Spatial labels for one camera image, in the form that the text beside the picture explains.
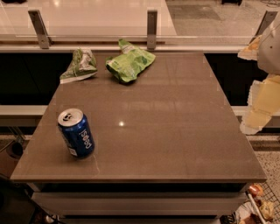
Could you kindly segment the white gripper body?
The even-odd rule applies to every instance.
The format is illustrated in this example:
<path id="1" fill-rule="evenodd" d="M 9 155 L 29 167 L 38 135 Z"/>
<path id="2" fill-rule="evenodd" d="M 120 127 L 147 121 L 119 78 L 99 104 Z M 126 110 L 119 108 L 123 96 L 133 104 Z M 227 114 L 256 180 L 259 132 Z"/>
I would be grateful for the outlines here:
<path id="1" fill-rule="evenodd" d="M 265 29 L 258 48 L 258 67 L 268 74 L 280 74 L 280 18 Z"/>

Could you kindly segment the yellow taped gripper finger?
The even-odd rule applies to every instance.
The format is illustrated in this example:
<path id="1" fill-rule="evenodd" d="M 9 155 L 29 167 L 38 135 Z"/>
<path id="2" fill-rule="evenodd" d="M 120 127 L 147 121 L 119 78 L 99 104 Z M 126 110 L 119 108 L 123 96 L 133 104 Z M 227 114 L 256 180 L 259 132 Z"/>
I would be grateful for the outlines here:
<path id="1" fill-rule="evenodd" d="M 241 118 L 240 130 L 254 135 L 280 110 L 280 75 L 269 74 L 263 81 L 254 80 L 248 94 L 248 106 Z"/>
<path id="2" fill-rule="evenodd" d="M 248 46 L 238 52 L 238 57 L 243 60 L 258 60 L 261 35 L 256 37 Z"/>

